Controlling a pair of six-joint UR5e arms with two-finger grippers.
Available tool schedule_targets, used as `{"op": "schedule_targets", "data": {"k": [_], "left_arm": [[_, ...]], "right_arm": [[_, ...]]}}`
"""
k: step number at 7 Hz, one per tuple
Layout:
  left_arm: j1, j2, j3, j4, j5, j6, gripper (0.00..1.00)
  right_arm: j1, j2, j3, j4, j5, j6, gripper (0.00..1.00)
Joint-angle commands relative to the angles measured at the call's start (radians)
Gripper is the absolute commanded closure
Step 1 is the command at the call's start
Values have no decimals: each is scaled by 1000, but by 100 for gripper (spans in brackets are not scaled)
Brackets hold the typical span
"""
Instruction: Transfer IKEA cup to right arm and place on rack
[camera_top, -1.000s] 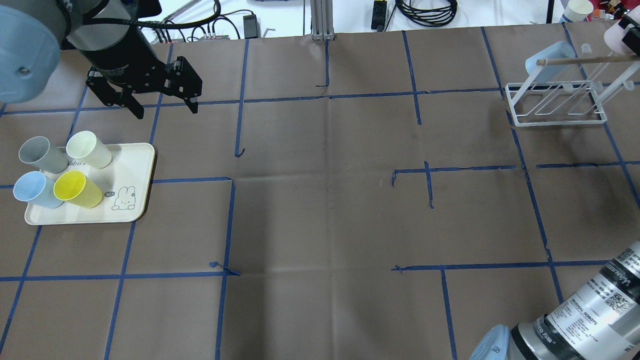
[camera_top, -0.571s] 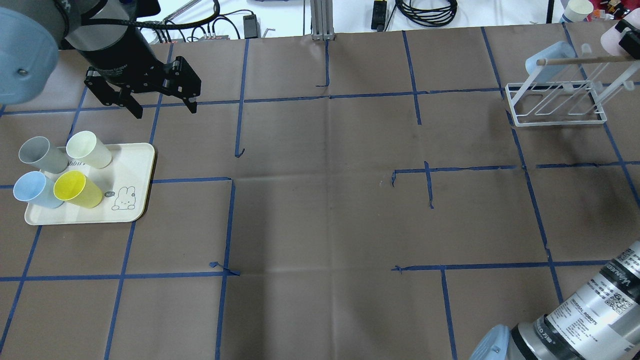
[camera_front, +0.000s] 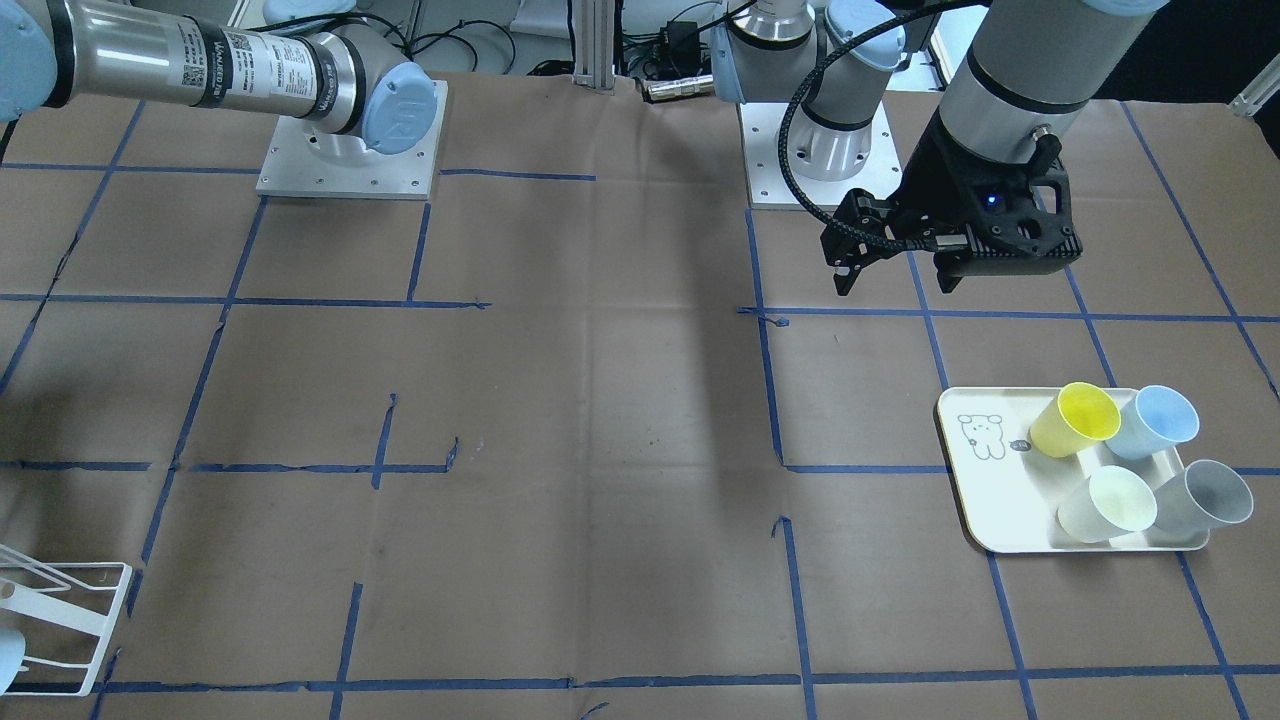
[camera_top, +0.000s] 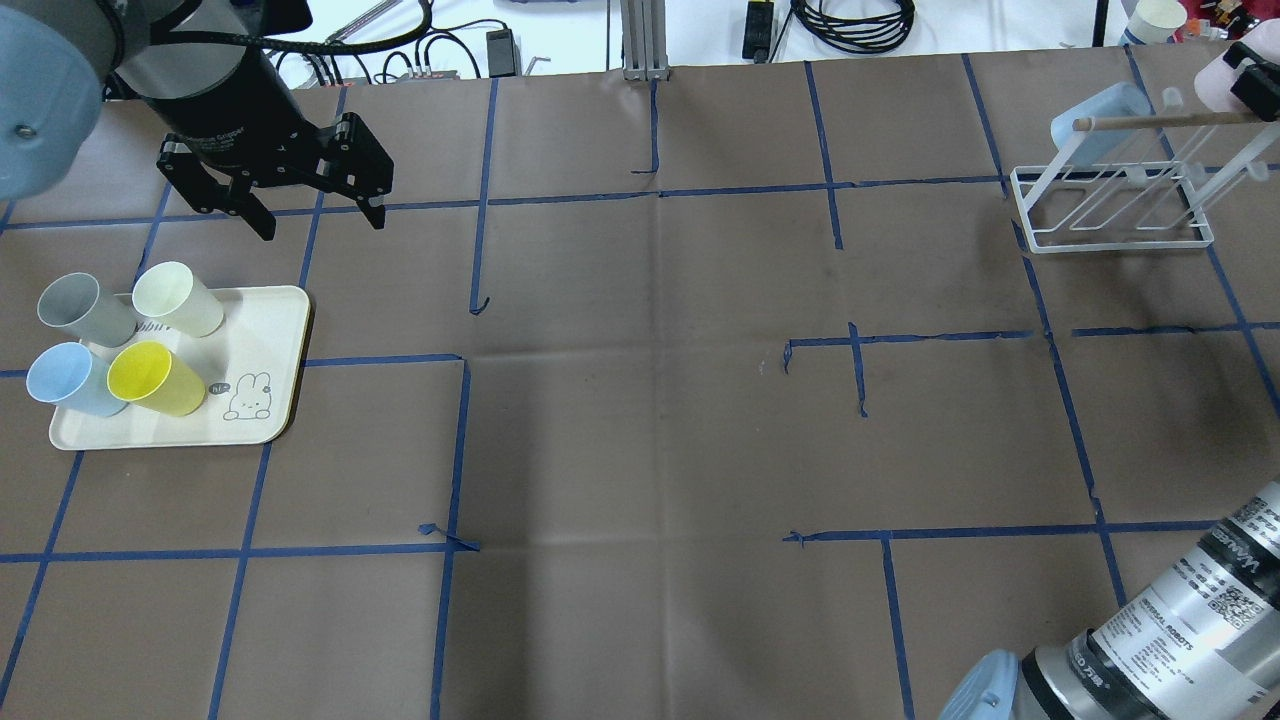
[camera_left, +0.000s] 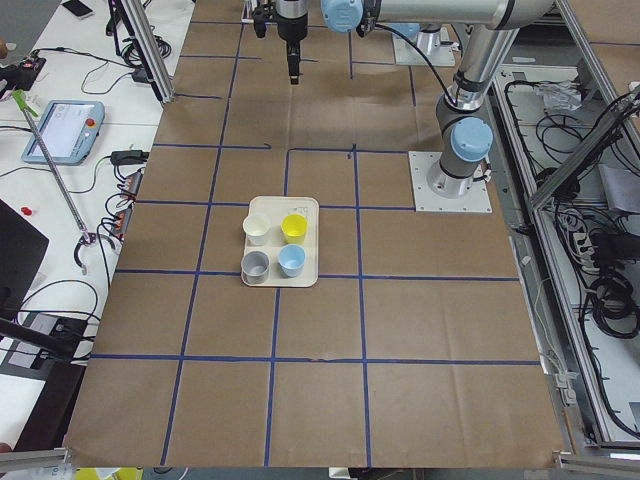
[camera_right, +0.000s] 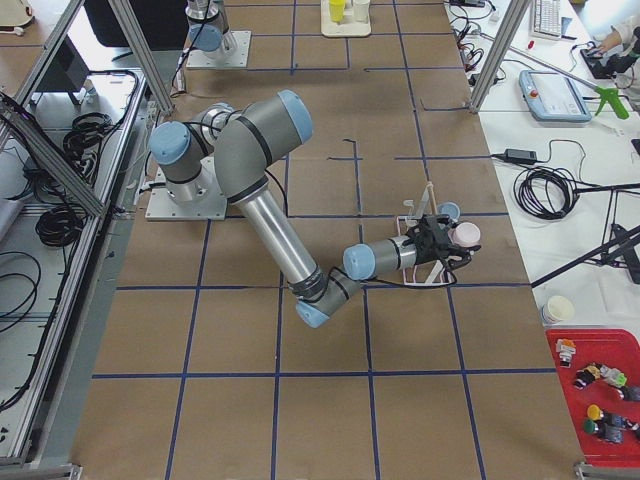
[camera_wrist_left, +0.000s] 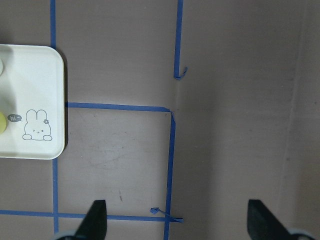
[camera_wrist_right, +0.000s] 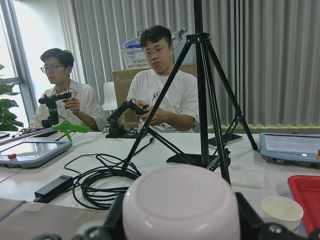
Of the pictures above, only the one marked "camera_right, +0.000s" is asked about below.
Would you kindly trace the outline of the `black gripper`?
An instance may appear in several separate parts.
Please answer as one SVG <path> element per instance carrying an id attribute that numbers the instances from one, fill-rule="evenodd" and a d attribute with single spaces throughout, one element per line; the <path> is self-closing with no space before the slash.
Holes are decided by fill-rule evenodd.
<path id="1" fill-rule="evenodd" d="M 415 226 L 409 227 L 405 235 L 405 246 L 415 247 L 415 265 L 441 260 L 446 268 L 461 268 L 468 265 L 474 247 L 452 244 L 446 235 L 449 225 L 457 219 L 448 214 L 423 215 Z"/>

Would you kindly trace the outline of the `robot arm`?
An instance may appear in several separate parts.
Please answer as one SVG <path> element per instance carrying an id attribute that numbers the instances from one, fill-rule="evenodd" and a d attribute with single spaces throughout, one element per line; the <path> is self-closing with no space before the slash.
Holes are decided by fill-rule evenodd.
<path id="1" fill-rule="evenodd" d="M 237 46 L 223 1 L 189 0 L 185 9 L 191 45 L 210 57 L 231 54 Z"/>
<path id="2" fill-rule="evenodd" d="M 453 273 L 480 248 L 479 228 L 447 214 L 426 214 L 399 236 L 347 248 L 342 264 L 324 272 L 269 191 L 267 169 L 307 142 L 313 123 L 291 90 L 236 110 L 220 102 L 189 122 L 156 127 L 149 149 L 178 201 L 197 199 L 210 186 L 250 222 L 312 328 L 324 324 L 363 283 L 381 274 L 431 262 Z"/>

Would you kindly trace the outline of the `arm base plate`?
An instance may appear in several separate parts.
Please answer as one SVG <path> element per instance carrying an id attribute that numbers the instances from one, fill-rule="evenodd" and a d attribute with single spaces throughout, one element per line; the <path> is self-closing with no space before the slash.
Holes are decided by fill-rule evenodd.
<path id="1" fill-rule="evenodd" d="M 245 69 L 251 42 L 250 31 L 232 31 L 222 34 L 216 28 L 206 27 L 188 56 L 186 68 Z"/>
<path id="2" fill-rule="evenodd" d="M 201 160 L 198 177 L 189 183 L 177 184 L 166 179 L 158 168 L 155 186 L 151 190 L 145 217 L 149 221 L 223 221 L 226 217 L 227 199 L 220 190 L 214 158 Z"/>

